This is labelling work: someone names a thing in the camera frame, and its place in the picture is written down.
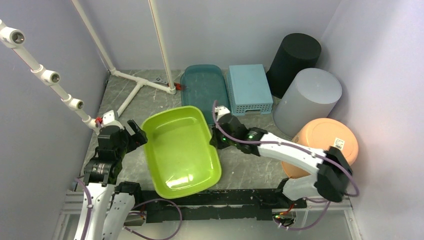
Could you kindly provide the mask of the dark green plastic basket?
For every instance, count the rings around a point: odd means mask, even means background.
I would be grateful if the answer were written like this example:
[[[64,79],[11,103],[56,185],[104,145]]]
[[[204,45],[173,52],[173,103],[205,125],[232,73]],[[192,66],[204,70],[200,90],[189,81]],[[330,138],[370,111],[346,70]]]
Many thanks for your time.
[[[181,105],[194,106],[201,110],[208,125],[214,123],[212,106],[215,100],[229,107],[227,86],[222,70],[213,64],[191,65],[180,78]]]

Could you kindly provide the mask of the light blue plastic basket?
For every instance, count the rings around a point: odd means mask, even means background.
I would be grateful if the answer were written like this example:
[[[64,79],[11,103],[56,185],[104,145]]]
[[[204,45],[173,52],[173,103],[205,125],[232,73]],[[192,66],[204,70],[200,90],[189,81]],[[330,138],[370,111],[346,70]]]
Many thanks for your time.
[[[235,116],[249,112],[270,114],[274,104],[262,64],[230,65],[226,75],[230,111]]]

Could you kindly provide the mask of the orange plastic bucket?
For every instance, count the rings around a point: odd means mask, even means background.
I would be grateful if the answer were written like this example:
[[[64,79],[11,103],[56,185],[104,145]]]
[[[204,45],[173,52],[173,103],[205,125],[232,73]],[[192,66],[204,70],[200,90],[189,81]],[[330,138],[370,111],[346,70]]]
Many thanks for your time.
[[[359,144],[354,133],[343,123],[331,118],[317,118],[306,123],[294,133],[288,125],[278,129],[291,137],[293,143],[310,148],[327,150],[330,146],[339,149],[351,166],[357,159]]]

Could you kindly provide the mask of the grey plastic bucket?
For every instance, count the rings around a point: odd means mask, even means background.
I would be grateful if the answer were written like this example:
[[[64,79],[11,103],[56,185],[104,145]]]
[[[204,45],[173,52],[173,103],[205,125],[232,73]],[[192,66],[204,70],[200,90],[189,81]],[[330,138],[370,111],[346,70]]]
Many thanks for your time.
[[[301,70],[273,110],[275,126],[294,137],[307,123],[326,118],[343,93],[339,80],[319,68]]]

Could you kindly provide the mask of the black plastic bucket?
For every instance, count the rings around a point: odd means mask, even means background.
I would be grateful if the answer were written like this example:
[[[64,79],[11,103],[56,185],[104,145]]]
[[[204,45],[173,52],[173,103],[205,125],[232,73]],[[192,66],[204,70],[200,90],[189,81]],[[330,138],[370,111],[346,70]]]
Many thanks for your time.
[[[321,52],[321,44],[310,35],[286,35],[266,72],[271,94],[281,99],[301,70],[316,66]]]

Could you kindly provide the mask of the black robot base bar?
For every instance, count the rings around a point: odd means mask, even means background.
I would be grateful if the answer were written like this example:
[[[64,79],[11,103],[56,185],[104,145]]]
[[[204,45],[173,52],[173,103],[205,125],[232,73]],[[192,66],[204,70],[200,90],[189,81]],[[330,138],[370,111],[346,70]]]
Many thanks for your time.
[[[256,219],[270,221],[277,212],[305,209],[303,199],[290,200],[278,188],[209,189],[189,196],[159,201],[154,190],[140,190],[136,207],[146,214],[147,223],[165,221]]]

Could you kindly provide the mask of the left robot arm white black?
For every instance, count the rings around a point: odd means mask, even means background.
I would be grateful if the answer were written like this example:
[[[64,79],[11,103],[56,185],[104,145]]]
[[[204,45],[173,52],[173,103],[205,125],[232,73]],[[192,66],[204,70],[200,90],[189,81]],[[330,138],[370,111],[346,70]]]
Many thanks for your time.
[[[115,240],[131,210],[144,203],[138,182],[117,182],[126,154],[146,144],[146,133],[130,119],[124,126],[111,124],[100,129],[94,156],[77,183],[83,189],[82,208],[74,239]]]

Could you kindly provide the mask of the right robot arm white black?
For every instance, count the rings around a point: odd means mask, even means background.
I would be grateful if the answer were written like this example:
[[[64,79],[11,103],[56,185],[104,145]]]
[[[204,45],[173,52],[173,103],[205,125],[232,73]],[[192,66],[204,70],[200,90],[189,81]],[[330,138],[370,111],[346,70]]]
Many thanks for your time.
[[[284,140],[267,130],[246,128],[231,113],[213,113],[210,144],[217,149],[235,147],[247,155],[272,158],[307,172],[307,176],[285,178],[275,194],[276,203],[289,207],[294,201],[320,196],[339,203],[348,196],[353,171],[339,148],[311,148]]]

